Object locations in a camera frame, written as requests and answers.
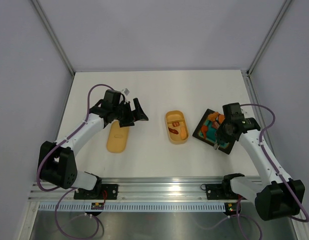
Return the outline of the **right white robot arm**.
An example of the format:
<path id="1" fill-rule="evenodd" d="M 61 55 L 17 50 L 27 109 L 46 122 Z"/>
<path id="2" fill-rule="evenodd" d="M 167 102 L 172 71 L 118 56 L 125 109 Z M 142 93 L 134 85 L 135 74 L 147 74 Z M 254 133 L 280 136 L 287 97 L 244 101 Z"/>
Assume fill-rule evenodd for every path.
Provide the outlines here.
<path id="1" fill-rule="evenodd" d="M 239 195 L 253 203 L 264 221 L 288 217 L 298 222 L 309 222 L 302 205 L 305 186 L 294 180 L 279 164 L 263 135 L 266 131 L 253 118 L 246 118 L 238 102 L 223 105 L 225 119 L 215 132 L 214 149 L 221 144 L 238 142 L 252 160 L 262 184 L 235 173 L 223 178 L 221 192 L 226 198 Z"/>

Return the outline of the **metal tongs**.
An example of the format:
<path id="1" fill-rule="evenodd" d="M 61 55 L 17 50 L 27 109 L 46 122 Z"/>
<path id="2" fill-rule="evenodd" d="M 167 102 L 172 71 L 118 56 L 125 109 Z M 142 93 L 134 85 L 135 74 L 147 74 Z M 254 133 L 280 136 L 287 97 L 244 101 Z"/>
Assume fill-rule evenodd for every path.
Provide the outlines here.
<path id="1" fill-rule="evenodd" d="M 219 148 L 219 143 L 215 142 L 214 145 L 213 145 L 213 149 L 218 150 L 218 148 Z"/>

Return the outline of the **tan lunch box lid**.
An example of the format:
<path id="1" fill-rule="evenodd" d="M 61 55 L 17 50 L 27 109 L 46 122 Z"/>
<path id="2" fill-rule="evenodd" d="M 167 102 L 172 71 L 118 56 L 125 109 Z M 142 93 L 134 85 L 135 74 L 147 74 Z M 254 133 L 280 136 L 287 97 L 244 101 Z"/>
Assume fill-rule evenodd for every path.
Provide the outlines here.
<path id="1" fill-rule="evenodd" d="M 119 154 L 126 149 L 129 130 L 128 126 L 120 127 L 118 121 L 111 124 L 106 144 L 106 148 L 110 153 Z"/>

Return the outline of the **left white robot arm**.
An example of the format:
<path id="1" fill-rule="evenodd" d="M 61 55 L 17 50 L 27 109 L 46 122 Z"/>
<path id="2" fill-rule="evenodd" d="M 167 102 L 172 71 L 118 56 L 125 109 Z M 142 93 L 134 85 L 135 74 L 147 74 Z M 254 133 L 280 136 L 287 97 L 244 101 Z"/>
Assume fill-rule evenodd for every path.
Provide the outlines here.
<path id="1" fill-rule="evenodd" d="M 54 185 L 53 190 L 84 189 L 91 199 L 99 198 L 103 187 L 97 183 L 98 176 L 79 171 L 75 157 L 95 134 L 113 121 L 118 121 L 121 128 L 134 126 L 137 121 L 148 121 L 138 98 L 133 99 L 133 104 L 134 109 L 122 92 L 108 89 L 95 105 L 88 106 L 85 119 L 72 133 L 54 142 L 45 141 L 39 151 L 38 187 L 47 191 L 41 185 L 41 181 L 46 181 Z"/>

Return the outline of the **pink meat slice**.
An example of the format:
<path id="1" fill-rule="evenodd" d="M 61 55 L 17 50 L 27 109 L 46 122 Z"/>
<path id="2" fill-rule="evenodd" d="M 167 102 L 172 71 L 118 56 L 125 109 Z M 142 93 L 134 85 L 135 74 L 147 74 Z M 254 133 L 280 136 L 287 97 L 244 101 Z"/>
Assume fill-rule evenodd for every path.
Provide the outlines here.
<path id="1" fill-rule="evenodd" d="M 218 123 L 217 121 L 213 121 L 211 126 L 212 126 L 214 129 L 217 130 L 217 129 L 219 128 L 220 125 L 219 125 L 219 123 Z"/>

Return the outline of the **pale orange food piece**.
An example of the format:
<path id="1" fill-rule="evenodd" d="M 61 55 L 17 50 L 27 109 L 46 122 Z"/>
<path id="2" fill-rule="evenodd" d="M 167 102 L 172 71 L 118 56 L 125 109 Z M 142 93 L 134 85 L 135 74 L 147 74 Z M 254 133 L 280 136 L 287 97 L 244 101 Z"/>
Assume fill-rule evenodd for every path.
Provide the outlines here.
<path id="1" fill-rule="evenodd" d="M 185 140 L 187 138 L 188 134 L 187 134 L 187 130 L 184 126 L 182 126 L 180 128 L 180 138 L 181 140 Z"/>

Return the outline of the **red bacon piece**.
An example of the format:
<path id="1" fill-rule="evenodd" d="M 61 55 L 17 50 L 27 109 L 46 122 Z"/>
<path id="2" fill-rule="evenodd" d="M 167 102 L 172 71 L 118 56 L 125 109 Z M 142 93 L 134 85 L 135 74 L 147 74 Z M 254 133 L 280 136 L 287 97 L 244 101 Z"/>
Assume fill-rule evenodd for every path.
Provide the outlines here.
<path id="1" fill-rule="evenodd" d="M 180 125 L 180 123 L 179 123 L 179 122 L 173 122 L 172 125 L 173 125 L 174 127 L 178 127 L 178 126 Z"/>

